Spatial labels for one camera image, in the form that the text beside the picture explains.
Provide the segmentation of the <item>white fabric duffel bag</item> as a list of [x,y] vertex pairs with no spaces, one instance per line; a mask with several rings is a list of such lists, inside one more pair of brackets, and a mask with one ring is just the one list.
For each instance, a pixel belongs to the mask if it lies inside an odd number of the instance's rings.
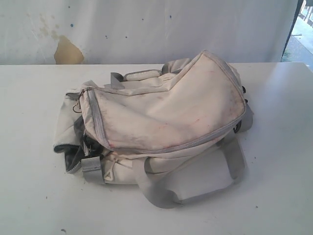
[[[246,161],[237,135],[253,112],[237,70],[207,51],[159,70],[111,73],[68,91],[53,150],[86,181],[139,186],[169,209],[239,182]],[[72,107],[80,98],[82,113]]]

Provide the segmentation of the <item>zipper pull with metal ring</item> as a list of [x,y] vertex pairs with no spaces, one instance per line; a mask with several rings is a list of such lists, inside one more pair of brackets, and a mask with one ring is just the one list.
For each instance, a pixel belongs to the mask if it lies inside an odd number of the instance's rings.
[[77,113],[77,114],[81,114],[82,113],[82,109],[81,109],[81,103],[80,103],[80,98],[78,98],[73,107],[72,107],[72,110],[74,113]]

